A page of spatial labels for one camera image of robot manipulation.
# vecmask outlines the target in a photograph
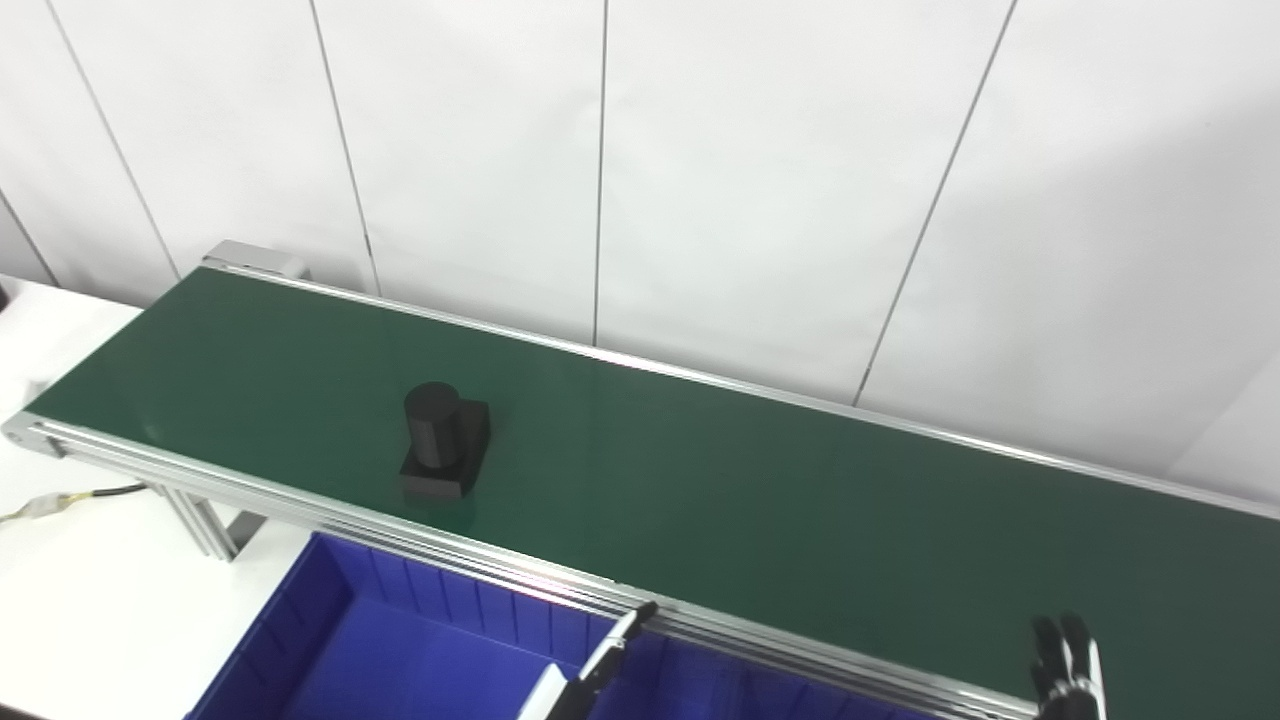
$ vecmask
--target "white table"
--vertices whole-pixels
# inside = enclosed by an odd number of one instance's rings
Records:
[[[12,297],[0,311],[0,418],[140,313],[0,284]],[[46,492],[131,482],[0,441],[0,514]],[[220,562],[151,491],[0,524],[0,705],[47,720],[180,719],[308,534],[269,520],[234,562]]]

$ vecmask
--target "white wall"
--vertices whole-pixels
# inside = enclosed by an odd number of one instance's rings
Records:
[[[1277,20],[13,0],[0,192],[56,282],[114,300],[243,240],[334,284],[1280,503]],[[5,222],[0,272],[32,272]]]
[[[27,232],[18,224],[18,219],[13,217],[3,195],[0,195],[0,258],[4,259],[5,274],[46,284],[54,282],[44,259],[31,243]]]
[[[1280,9],[1152,9],[1019,5],[860,405],[1164,475],[1261,392]],[[1230,487],[1280,502],[1267,466]]]

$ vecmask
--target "black square base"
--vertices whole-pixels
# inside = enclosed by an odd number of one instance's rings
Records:
[[[466,455],[448,468],[424,468],[411,447],[401,465],[401,484],[410,495],[458,500],[471,492],[489,447],[489,404],[463,400],[458,409],[466,438]]]

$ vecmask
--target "cable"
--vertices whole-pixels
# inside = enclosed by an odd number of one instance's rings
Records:
[[[111,497],[116,495],[129,495],[131,492],[138,492],[140,489],[147,489],[146,483],[134,483],[132,486],[124,486],[119,488],[101,488],[92,492],[93,497]]]
[[[8,515],[0,515],[0,523],[6,520],[17,520],[18,518],[44,518],[45,515],[52,515],[54,512],[61,512],[67,510],[73,503],[82,500],[88,500],[90,497],[111,497],[116,495],[128,495],[131,492],[138,492],[146,488],[145,483],[137,483],[132,486],[124,486],[118,488],[101,488],[86,492],[51,492],[47,495],[41,495],[27,501],[26,505],[9,512]]]

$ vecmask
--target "blue plastic crate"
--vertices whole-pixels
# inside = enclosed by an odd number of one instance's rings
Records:
[[[192,720],[515,720],[612,620],[314,536]],[[644,632],[593,720],[927,720]]]

